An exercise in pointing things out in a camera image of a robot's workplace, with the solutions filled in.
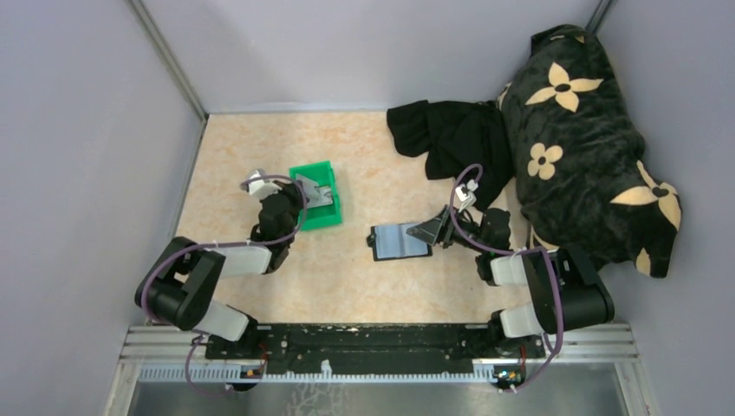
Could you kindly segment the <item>white credit card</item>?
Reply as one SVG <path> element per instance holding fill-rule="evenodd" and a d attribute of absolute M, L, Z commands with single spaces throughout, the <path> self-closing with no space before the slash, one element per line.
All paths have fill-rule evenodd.
<path fill-rule="evenodd" d="M 323 206 L 332 205 L 334 203 L 334 198 L 332 196 L 332 189 L 330 186 L 320 186 L 321 187 L 321 193 L 322 193 L 322 199 L 323 199 Z"/>

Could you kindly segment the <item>green plastic bin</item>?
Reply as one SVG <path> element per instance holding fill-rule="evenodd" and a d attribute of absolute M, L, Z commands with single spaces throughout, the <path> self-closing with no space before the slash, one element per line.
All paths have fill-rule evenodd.
<path fill-rule="evenodd" d="M 306 220 L 303 231 L 313 231 L 342 223 L 341 199 L 335 172 L 328 160 L 303 166 L 292 166 L 289 176 L 300 182 L 307 195 Z"/>

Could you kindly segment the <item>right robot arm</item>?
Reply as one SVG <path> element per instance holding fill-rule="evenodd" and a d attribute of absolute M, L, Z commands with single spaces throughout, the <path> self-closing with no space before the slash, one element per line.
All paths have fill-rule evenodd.
<path fill-rule="evenodd" d="M 460 244 L 478 254 L 479 278 L 494 287 L 526 288 L 530 300 L 491 316 L 488 345 L 499 357 L 512 356 L 529 335 L 566 332 L 611 322 L 615 306 L 588 254 L 577 246 L 511 252 L 510 214 L 490 208 L 476 223 L 444 206 L 407 234 L 430 246 Z"/>

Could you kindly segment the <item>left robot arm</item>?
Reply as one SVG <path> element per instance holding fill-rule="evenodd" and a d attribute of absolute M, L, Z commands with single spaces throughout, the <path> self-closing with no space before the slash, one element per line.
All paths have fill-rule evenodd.
<path fill-rule="evenodd" d="M 247 359 L 260 346 L 258 322 L 215 300 L 216 288 L 226 277 L 277 271 L 305 224 L 318 186 L 303 176 L 291 179 L 256 170 L 241 188 L 261 205 L 250 235 L 230 243 L 173 238 L 136 289 L 134 302 L 149 318 L 182 331 L 214 335 L 225 340 L 236 357 Z"/>

